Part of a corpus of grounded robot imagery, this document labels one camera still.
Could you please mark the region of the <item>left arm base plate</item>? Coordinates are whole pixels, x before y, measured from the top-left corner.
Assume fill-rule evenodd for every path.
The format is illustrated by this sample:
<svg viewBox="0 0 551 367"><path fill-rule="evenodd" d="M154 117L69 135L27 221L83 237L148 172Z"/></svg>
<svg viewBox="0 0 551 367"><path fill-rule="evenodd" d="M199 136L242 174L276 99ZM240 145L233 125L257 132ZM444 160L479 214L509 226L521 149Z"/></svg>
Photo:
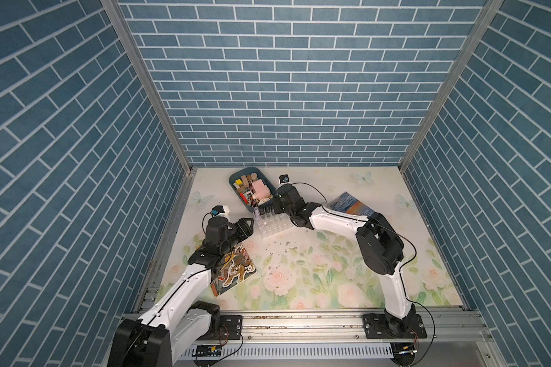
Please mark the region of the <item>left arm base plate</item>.
<svg viewBox="0 0 551 367"><path fill-rule="evenodd" d="M240 340L243 326L242 315L220 316L219 319L212 319L208 332L200 336L197 341L220 341Z"/></svg>

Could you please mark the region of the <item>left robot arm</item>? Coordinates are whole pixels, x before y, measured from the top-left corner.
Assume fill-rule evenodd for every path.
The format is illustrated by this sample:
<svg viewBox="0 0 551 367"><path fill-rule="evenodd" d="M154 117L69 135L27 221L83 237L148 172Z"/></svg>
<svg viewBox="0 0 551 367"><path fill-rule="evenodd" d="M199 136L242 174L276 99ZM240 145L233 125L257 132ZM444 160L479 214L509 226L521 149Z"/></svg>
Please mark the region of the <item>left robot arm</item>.
<svg viewBox="0 0 551 367"><path fill-rule="evenodd" d="M227 254L251 237L253 225L252 218L210 218L201 246L172 288L140 317L119 324L108 365L173 366L194 341L216 332L220 307L197 298L217 278Z"/></svg>

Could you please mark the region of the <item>clear acrylic lipstick organizer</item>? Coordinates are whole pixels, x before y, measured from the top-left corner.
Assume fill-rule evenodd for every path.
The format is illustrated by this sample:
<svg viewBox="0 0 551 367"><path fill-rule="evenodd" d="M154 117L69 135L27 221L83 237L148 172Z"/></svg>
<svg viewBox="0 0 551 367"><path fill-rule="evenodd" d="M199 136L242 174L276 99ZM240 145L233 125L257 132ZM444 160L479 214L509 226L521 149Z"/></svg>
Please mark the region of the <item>clear acrylic lipstick organizer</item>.
<svg viewBox="0 0 551 367"><path fill-rule="evenodd" d="M272 206L259 209L261 217L256 220L253 215L254 226L263 239L292 228L292 222L287 214L275 215Z"/></svg>

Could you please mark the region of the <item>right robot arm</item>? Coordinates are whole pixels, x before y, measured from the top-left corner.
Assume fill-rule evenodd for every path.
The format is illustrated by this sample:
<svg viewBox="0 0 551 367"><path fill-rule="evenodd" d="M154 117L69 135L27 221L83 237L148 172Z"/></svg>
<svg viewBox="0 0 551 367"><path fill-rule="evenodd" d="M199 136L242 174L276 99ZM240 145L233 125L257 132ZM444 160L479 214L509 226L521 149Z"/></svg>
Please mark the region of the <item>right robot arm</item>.
<svg viewBox="0 0 551 367"><path fill-rule="evenodd" d="M386 217L374 212L357 216L334 211L324 203L305 201L292 183L278 187L273 202L277 213L285 213L293 225L310 230L329 231L355 239L365 265L379 275L389 321L404 324L416 315L414 302L407 296L401 270L404 243Z"/></svg>

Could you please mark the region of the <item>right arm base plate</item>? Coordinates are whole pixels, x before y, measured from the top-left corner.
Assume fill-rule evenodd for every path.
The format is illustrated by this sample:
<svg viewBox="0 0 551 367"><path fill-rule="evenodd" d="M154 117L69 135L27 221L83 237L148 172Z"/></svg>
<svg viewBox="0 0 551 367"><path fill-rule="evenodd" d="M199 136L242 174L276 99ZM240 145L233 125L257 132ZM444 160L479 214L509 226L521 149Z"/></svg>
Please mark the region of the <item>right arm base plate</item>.
<svg viewBox="0 0 551 367"><path fill-rule="evenodd" d="M367 339L426 339L428 337L421 316L414 314L398 319L385 313L367 313L362 316Z"/></svg>

